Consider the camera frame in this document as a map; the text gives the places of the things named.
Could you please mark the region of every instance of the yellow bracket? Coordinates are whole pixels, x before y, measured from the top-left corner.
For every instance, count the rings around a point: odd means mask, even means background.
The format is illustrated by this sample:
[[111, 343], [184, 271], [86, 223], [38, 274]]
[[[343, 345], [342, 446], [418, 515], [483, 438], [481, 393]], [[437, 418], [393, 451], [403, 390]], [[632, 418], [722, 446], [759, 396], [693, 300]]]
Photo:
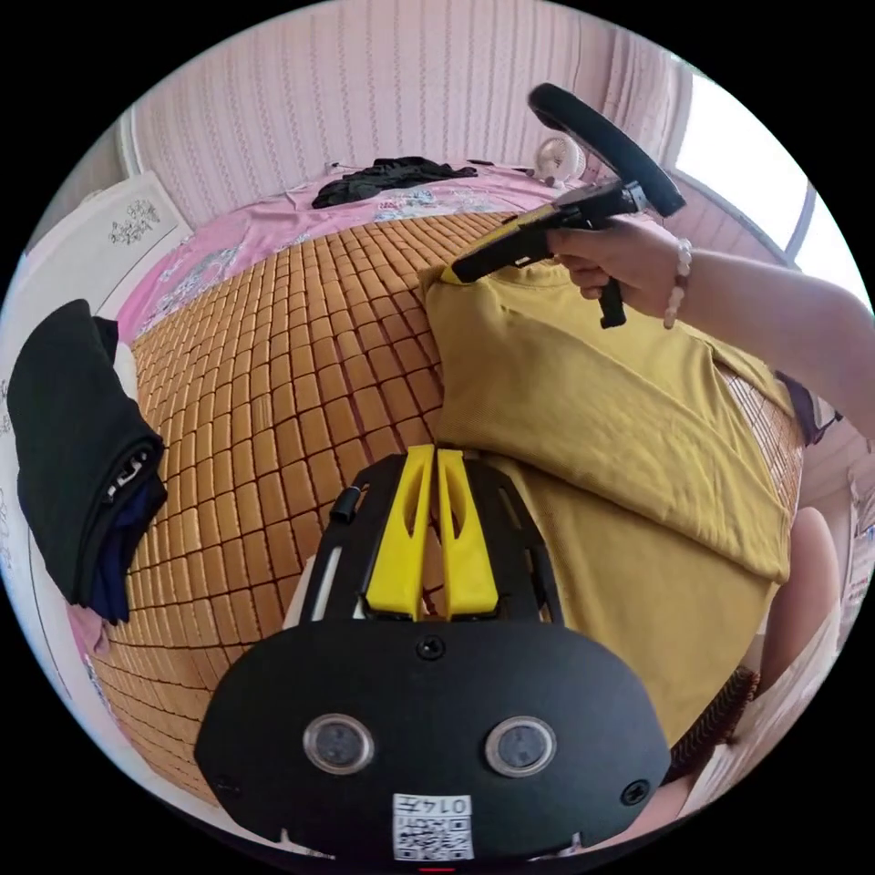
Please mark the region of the yellow bracket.
[[498, 607], [499, 592], [468, 483], [465, 460], [461, 452], [441, 449], [437, 463], [446, 619], [493, 613]]
[[546, 206], [538, 207], [536, 210], [524, 212], [521, 216], [517, 216], [506, 224], [500, 225], [494, 231], [484, 234], [479, 240], [474, 241], [466, 250], [457, 255], [452, 264], [448, 264], [447, 267], [444, 268], [444, 272], [440, 275], [440, 281], [442, 283], [450, 283], [451, 285], [465, 285], [465, 283], [456, 276], [456, 272], [453, 270], [456, 261], [483, 249], [484, 246], [488, 246], [490, 243], [494, 243], [502, 237], [507, 237], [508, 234], [514, 233], [522, 225], [528, 225], [532, 221], [542, 219], [544, 216], [549, 216], [552, 212], [555, 212], [555, 210], [556, 208], [549, 203]]
[[367, 587], [372, 611], [418, 620], [435, 449], [411, 447]]

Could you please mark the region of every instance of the white bead bracelet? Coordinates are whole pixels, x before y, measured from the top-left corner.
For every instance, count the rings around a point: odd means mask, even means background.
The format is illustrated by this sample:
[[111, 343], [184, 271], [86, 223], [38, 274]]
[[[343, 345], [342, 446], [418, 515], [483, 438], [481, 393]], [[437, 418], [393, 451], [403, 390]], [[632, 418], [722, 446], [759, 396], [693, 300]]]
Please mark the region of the white bead bracelet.
[[674, 276], [674, 288], [668, 296], [668, 306], [663, 316], [663, 328], [674, 328], [677, 311], [681, 307], [686, 294], [686, 278], [690, 275], [693, 264], [693, 244], [686, 238], [677, 242], [677, 271]]

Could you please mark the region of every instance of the folded black clothing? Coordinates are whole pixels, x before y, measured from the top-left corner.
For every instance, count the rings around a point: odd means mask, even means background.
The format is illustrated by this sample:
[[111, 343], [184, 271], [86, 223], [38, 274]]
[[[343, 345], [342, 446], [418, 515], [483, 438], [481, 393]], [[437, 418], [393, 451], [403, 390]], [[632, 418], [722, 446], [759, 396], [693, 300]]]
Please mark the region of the folded black clothing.
[[[85, 606], [107, 600], [95, 593], [101, 581], [120, 580], [123, 593], [137, 544], [167, 499], [164, 444], [118, 380], [117, 342], [88, 302], [72, 301], [34, 329], [9, 379], [22, 512], [58, 589]], [[127, 600], [116, 592], [109, 601], [101, 615], [127, 620]]]
[[415, 185], [470, 176], [477, 176], [473, 167], [453, 170], [448, 164], [436, 164], [416, 156], [378, 158], [373, 166], [347, 173], [342, 179], [324, 185], [314, 198], [313, 209], [365, 201], [388, 189], [412, 189]]

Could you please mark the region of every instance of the mattress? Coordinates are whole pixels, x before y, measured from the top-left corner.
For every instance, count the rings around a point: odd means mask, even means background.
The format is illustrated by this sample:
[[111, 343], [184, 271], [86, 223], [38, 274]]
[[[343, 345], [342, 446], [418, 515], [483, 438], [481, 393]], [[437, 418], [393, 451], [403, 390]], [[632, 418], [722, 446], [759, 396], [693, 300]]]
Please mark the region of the mattress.
[[199, 228], [138, 283], [118, 315], [119, 336], [133, 340], [206, 290], [297, 243], [369, 222], [454, 213], [524, 212], [559, 194], [513, 168], [478, 165], [476, 177], [386, 190], [365, 201], [314, 210], [319, 190], [352, 170], [358, 168], [338, 168]]
[[[192, 757], [211, 691], [280, 630], [337, 493], [371, 460], [433, 440], [441, 371], [417, 272], [504, 218], [385, 221], [296, 244], [133, 344], [143, 414], [168, 446], [169, 499], [128, 578], [130, 623], [94, 665], [131, 743], [177, 786], [217, 804]], [[725, 379], [795, 508], [798, 428]], [[439, 575], [426, 590], [441, 613]]]

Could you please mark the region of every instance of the window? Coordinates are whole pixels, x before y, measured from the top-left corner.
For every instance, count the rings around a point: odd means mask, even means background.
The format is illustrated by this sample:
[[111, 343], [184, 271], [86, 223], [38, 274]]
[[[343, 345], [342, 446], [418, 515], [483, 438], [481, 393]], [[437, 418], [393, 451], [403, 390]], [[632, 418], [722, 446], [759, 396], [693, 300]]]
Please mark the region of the window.
[[753, 113], [698, 73], [675, 166], [787, 248], [805, 201], [805, 173]]
[[853, 292], [872, 309], [854, 256], [820, 195], [815, 200], [814, 214], [796, 257], [796, 264], [803, 273]]

